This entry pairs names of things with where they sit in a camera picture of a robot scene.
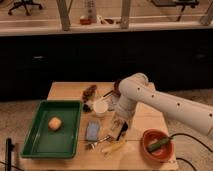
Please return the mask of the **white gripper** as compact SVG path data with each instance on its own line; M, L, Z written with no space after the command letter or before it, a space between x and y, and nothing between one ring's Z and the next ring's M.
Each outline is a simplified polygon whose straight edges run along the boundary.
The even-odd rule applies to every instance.
M132 128L134 114L135 114L134 110L125 110L123 108L116 108L114 114L114 117L116 119L112 120L110 130L112 132L116 132L119 128L120 120L125 121L127 123L128 130L130 130Z

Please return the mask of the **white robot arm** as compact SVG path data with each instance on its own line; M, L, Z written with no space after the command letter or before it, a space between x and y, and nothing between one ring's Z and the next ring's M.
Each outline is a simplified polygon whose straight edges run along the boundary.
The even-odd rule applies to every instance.
M148 88L143 73L124 78L119 83L121 96L115 112L124 119L133 118L139 102L149 105L213 140L213 106L208 106Z

